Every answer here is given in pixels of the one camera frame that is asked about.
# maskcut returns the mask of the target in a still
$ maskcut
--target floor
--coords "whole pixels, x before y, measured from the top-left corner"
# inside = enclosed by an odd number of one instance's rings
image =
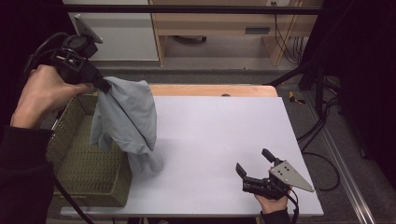
[[[158,63],[99,63],[104,76],[116,76],[129,80],[146,80],[148,83],[213,83],[213,84],[264,84],[281,77],[296,64],[283,58],[279,66],[272,66],[265,52],[262,40],[251,37],[208,36],[206,42],[199,39],[169,38],[163,66]],[[301,92],[297,88],[299,76],[291,78],[276,89],[284,99],[285,107],[296,136],[306,133],[315,123],[312,111],[313,91]],[[290,92],[304,104],[290,101]],[[331,91],[325,91],[324,100],[333,98]],[[334,162],[333,149],[340,154],[350,177],[342,175],[341,184],[334,190],[320,190],[319,200],[324,210],[323,217],[301,217],[299,223],[396,223],[396,192],[382,175],[375,161],[361,157],[360,146],[350,131],[346,118],[339,113],[342,108],[333,106],[323,130],[306,148]],[[304,155],[314,185],[326,189],[336,183],[334,169],[323,159]],[[352,179],[358,194],[350,193]],[[361,196],[356,204],[356,195]],[[358,216],[359,209],[367,208],[368,216]],[[49,223],[83,223],[79,219],[60,217],[59,208],[49,210]],[[111,220],[98,220],[112,223]]]

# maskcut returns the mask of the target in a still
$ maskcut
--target hand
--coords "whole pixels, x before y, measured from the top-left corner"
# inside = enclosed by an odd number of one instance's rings
[[[262,206],[262,212],[264,214],[270,214],[276,211],[285,210],[288,206],[288,198],[283,196],[279,200],[270,200],[260,195],[254,195],[254,197],[259,201]]]
[[[92,84],[67,84],[54,67],[39,65],[23,88],[10,126],[38,129],[49,113],[62,110],[73,97],[88,93],[92,88]]]

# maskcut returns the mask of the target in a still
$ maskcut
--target basket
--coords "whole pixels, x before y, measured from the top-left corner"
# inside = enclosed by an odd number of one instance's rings
[[[82,95],[67,105],[49,140],[47,159],[54,174],[80,206],[125,206],[132,174],[126,152],[113,143],[110,152],[90,145],[90,131],[97,97]],[[54,191],[53,203],[67,206]]]

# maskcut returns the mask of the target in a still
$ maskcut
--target person's left hand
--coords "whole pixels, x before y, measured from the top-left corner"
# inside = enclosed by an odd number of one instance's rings
[[[49,113],[63,109],[73,97],[88,93],[92,88],[92,84],[67,84],[54,67],[39,65],[23,88],[10,126],[38,129]]]

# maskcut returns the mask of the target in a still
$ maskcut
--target gray cloth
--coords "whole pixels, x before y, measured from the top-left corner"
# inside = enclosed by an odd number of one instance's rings
[[[151,89],[146,81],[132,82],[105,77],[111,85],[108,93],[99,91],[93,114],[90,144],[104,151],[113,140],[128,153],[134,175],[148,162],[153,172],[160,172],[163,159],[154,153],[157,140],[157,112]]]

